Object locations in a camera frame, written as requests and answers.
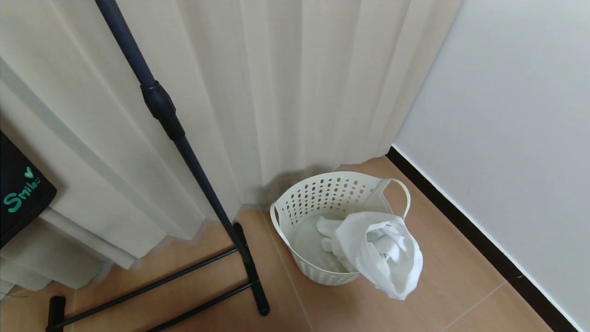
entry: black baseboard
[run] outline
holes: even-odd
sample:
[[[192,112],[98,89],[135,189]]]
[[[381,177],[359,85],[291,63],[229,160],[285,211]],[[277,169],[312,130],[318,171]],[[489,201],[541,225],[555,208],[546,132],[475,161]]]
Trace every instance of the black baseboard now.
[[[514,287],[526,302],[556,332],[576,331],[573,325],[551,304],[531,281],[496,247],[490,239],[441,194],[395,148],[389,149],[387,158],[455,225],[484,257]]]

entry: laundry basket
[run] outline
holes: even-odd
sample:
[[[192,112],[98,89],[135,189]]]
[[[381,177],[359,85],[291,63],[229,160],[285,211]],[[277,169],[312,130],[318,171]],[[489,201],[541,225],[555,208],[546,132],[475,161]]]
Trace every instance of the laundry basket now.
[[[322,235],[316,222],[320,216],[344,220],[348,214],[362,211],[393,213],[383,195],[394,181],[410,196],[406,186],[396,179],[381,179],[356,172],[331,172],[307,178],[287,190],[270,207],[274,228],[289,247],[293,259],[305,276],[318,284],[343,285],[359,272],[348,272],[336,257],[322,249]]]

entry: brown floor tile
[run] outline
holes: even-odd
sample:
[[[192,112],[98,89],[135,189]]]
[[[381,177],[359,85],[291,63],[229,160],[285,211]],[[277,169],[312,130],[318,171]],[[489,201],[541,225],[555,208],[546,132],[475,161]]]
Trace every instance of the brown floor tile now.
[[[455,322],[448,332],[550,332],[551,329],[509,284]]]
[[[418,288],[406,301],[389,299],[364,278],[343,286],[326,287],[315,284],[299,271],[286,246],[273,233],[274,240],[281,244],[281,253],[315,332],[439,331],[504,282],[475,247],[388,159],[376,158],[348,169],[397,178],[408,186],[412,208],[407,225],[420,244],[424,269]],[[394,211],[399,211],[405,204],[405,196],[395,186],[391,184],[385,195]]]
[[[257,263],[271,312],[261,317],[250,289],[217,304],[166,331],[309,331],[303,310],[287,272],[270,238],[260,212],[243,210],[238,220],[244,227],[248,245]],[[148,254],[143,266],[125,271],[113,268],[107,278],[78,290],[77,312],[115,298],[231,246],[221,224],[206,226],[196,245],[173,242],[161,252]],[[142,331],[202,304],[246,281],[246,273],[237,253],[182,276],[164,286],[109,308],[76,323],[77,332]]]
[[[15,297],[6,296],[0,301],[0,331],[45,331],[49,299],[55,295],[74,298],[73,289],[55,281],[37,292],[15,288],[9,293]],[[73,311],[73,301],[67,302],[65,314],[71,315]],[[71,326],[66,326],[64,332],[70,331]]]

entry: green heart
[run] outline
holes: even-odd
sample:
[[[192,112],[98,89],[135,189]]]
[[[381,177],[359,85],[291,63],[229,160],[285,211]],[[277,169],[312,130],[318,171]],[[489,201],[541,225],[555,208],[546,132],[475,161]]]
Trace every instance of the green heart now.
[[[31,171],[31,167],[27,167],[27,171],[25,172],[25,176],[28,178],[33,178],[33,171]]]

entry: black fabric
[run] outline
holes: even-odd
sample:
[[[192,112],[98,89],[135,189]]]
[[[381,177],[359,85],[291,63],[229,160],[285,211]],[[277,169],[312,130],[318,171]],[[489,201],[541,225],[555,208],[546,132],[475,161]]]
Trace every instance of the black fabric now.
[[[0,143],[1,248],[49,206],[57,190],[3,132]]]

